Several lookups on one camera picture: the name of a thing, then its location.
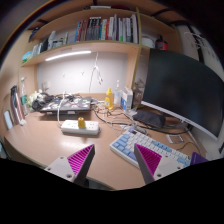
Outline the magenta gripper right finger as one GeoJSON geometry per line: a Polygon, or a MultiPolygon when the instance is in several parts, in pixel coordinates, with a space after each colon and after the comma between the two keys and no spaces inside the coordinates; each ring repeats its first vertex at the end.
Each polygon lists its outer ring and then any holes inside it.
{"type": "Polygon", "coordinates": [[[134,145],[134,154],[145,184],[150,184],[182,169],[182,166],[170,156],[161,156],[138,144],[134,145]]]}

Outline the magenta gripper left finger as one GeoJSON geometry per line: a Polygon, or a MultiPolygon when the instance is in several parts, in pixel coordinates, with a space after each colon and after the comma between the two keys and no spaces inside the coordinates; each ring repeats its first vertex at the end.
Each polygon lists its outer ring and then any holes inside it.
{"type": "Polygon", "coordinates": [[[83,186],[94,155],[95,146],[89,145],[69,157],[58,157],[45,170],[79,186],[83,186]]]}

